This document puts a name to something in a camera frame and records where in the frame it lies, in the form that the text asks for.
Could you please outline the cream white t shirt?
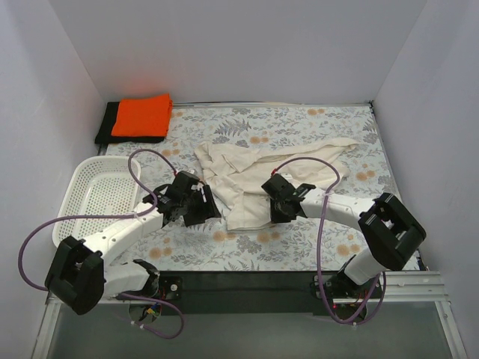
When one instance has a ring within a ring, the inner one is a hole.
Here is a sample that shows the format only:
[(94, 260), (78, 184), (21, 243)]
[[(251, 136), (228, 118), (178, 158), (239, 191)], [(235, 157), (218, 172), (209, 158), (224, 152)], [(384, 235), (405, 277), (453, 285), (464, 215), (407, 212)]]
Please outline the cream white t shirt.
[(344, 178), (350, 171), (341, 164), (339, 157), (358, 145), (351, 138), (333, 138), (275, 150), (203, 142), (195, 148), (195, 155), (206, 184), (229, 209), (225, 216), (227, 230), (257, 230), (271, 223), (269, 198), (261, 186), (274, 169), (294, 159), (281, 169), (282, 174), (290, 176), (294, 186), (307, 183), (325, 189), (337, 179), (333, 170), (320, 162), (299, 161), (298, 158), (322, 159)]

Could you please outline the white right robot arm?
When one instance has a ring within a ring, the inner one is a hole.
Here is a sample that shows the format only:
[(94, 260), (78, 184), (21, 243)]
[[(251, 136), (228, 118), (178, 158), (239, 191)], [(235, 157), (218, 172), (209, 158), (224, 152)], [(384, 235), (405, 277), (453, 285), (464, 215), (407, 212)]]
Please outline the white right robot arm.
[(329, 295), (355, 297), (381, 272), (403, 270), (427, 237), (394, 194), (385, 192), (373, 199), (327, 194), (311, 184), (296, 188), (280, 174), (268, 179), (262, 189), (269, 196), (270, 218), (275, 224), (324, 216), (362, 233), (367, 247), (326, 280), (323, 287)]

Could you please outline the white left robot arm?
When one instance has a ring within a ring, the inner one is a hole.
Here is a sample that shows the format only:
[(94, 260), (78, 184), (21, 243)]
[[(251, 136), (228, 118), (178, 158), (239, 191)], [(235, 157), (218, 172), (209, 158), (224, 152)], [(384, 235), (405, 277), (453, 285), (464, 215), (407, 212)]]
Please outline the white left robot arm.
[(115, 265), (114, 260), (149, 233), (182, 219), (185, 226), (220, 217), (209, 185), (180, 171), (171, 184), (146, 195), (132, 217), (118, 219), (102, 230), (63, 239), (45, 279), (46, 288), (76, 314), (93, 309), (103, 297), (123, 293), (150, 299), (159, 292), (159, 270), (145, 260)]

